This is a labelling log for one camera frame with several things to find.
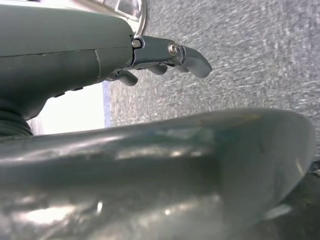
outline bolt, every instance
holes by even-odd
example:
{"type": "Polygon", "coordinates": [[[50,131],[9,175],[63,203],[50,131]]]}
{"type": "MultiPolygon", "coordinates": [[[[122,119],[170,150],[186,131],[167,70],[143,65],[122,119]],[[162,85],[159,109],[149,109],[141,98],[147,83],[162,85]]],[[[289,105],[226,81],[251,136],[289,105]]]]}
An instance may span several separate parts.
{"type": "Polygon", "coordinates": [[[168,49],[172,56],[175,56],[178,52],[178,47],[174,42],[169,43],[168,49]]]}
{"type": "Polygon", "coordinates": [[[134,49],[141,48],[143,44],[139,39],[134,39],[132,41],[132,47],[134,49]]]}

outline carpeted floor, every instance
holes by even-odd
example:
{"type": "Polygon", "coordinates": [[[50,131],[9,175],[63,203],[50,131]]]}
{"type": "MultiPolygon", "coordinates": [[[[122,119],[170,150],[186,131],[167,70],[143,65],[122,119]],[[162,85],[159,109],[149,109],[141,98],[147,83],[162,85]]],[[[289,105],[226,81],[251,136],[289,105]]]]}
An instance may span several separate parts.
{"type": "MultiPolygon", "coordinates": [[[[111,125],[226,108],[292,110],[320,137],[320,2],[316,0],[147,0],[145,35],[195,48],[206,79],[171,69],[135,72],[135,87],[109,85],[111,125]]],[[[320,144],[318,144],[320,156],[320,144]]]]}

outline robotic hand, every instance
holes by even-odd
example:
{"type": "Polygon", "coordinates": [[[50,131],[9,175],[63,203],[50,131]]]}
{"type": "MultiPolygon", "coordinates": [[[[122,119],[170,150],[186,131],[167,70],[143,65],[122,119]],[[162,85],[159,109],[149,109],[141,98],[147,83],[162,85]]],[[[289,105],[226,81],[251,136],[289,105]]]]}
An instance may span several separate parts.
{"type": "Polygon", "coordinates": [[[211,71],[196,50],[168,39],[134,37],[128,23],[116,17],[42,7],[0,8],[0,110],[25,120],[37,116],[48,99],[66,91],[105,80],[133,86],[137,78],[128,70],[158,75],[168,66],[199,78],[211,71]]]}

